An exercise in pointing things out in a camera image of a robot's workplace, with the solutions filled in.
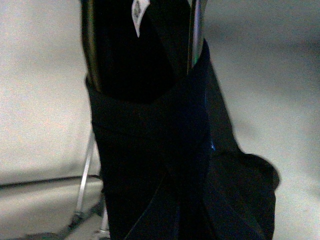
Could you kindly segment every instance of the price tag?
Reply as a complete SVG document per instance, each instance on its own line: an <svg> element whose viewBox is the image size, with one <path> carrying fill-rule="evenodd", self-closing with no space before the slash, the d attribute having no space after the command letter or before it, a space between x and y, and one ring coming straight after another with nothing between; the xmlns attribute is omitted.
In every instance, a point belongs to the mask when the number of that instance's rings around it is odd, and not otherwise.
<svg viewBox="0 0 320 240"><path fill-rule="evenodd" d="M138 38L140 37L141 21L149 5L150 0L134 0L132 3L131 15Z"/></svg>

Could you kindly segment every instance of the label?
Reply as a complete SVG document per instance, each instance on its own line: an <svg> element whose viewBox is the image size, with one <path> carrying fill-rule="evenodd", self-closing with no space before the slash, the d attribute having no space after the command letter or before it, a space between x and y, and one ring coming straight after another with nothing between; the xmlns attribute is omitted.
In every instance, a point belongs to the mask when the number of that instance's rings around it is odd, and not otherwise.
<svg viewBox="0 0 320 240"><path fill-rule="evenodd" d="M150 0L134 0L131 8L131 15L138 38L140 37L140 24L142 18L150 5Z"/></svg>

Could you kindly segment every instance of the silver metal rod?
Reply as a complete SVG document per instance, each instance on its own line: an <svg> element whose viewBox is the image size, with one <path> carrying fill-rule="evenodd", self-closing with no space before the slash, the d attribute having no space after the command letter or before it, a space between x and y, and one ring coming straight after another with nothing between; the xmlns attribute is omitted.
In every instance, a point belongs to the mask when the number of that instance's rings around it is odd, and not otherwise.
<svg viewBox="0 0 320 240"><path fill-rule="evenodd" d="M207 0L193 0L191 4L187 73L195 66L201 55L206 5Z"/></svg>
<svg viewBox="0 0 320 240"><path fill-rule="evenodd" d="M93 151L94 151L94 145L95 145L95 134L91 130L91 133L89 136L89 142L88 142L88 146L87 146L86 154L85 154L85 166L84 166L84 171L83 171L83 175L82 175L78 201L77 201L76 208L75 208L75 213L79 214L79 215L82 214L82 212L83 212L83 209L82 209L83 208L83 200L84 200L86 182L87 182L89 168L90 168L90 162L91 162Z"/></svg>
<svg viewBox="0 0 320 240"><path fill-rule="evenodd" d="M106 207L106 201L103 201L103 216L102 216L102 223L100 227L101 231L107 231L109 230L109 224L108 224L108 213L107 213L107 207Z"/></svg>

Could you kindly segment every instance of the metal pole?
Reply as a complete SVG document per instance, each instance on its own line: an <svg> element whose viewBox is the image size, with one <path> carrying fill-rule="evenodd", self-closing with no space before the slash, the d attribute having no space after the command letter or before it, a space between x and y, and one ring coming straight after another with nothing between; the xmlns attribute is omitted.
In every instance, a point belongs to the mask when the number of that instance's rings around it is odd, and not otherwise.
<svg viewBox="0 0 320 240"><path fill-rule="evenodd" d="M83 175L82 175L78 201L77 201L76 208L75 208L75 213L78 215L81 215L83 212L83 209L82 209L83 208L83 200L84 200L86 182L87 182L89 168L90 168L90 162L91 162L93 151L94 151L94 145L95 145L95 134L91 130L91 133L89 136L89 143L88 143L88 146L86 149L86 154L85 154L85 166L84 166L84 171L83 171Z"/></svg>
<svg viewBox="0 0 320 240"><path fill-rule="evenodd" d="M189 27L187 74L197 63L204 41L203 25L207 0L192 0Z"/></svg>

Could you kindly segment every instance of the metal stand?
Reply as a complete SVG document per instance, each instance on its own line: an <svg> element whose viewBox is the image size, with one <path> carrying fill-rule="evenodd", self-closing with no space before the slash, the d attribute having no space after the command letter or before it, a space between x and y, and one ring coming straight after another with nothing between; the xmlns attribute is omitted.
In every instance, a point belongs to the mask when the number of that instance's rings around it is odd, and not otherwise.
<svg viewBox="0 0 320 240"><path fill-rule="evenodd" d="M85 196L86 183L88 179L88 173L90 169L90 163L92 160L93 150L95 146L95 135L93 131L91 131L89 136L89 142L87 145L87 150L85 154L85 165L83 170L83 175L81 179L81 184L79 188L79 194L77 199L76 208L74 211L74 215L71 218L71 223L64 228L62 228L58 233L53 232L43 232L36 234L27 234L24 237L12 238L7 240L64 240L67 238L72 232L74 232L82 223L91 218L94 214L100 215L103 211L103 218L100 230L94 233L94 240L109 240L109 225L108 225L108 214L105 203L105 198L103 194L101 194L100 201L90 208L88 211L83 211L83 200Z"/></svg>

